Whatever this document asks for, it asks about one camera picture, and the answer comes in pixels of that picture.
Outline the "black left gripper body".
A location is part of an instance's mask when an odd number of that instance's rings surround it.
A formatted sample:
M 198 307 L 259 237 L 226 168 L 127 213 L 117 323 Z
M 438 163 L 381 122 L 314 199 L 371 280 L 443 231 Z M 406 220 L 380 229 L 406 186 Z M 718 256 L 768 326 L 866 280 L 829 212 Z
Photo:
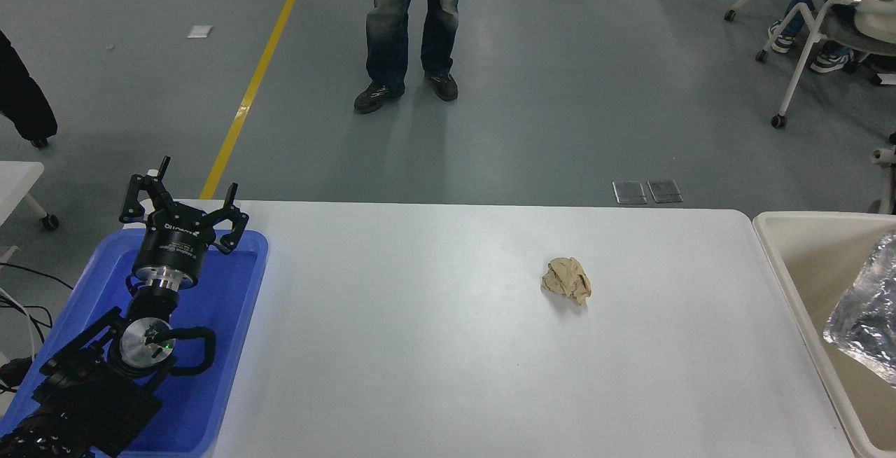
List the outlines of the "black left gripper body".
M 214 229 L 197 223 L 201 210 L 155 210 L 148 215 L 147 229 L 132 274 L 150 279 L 154 270 L 167 268 L 181 272 L 183 279 L 199 279 Z

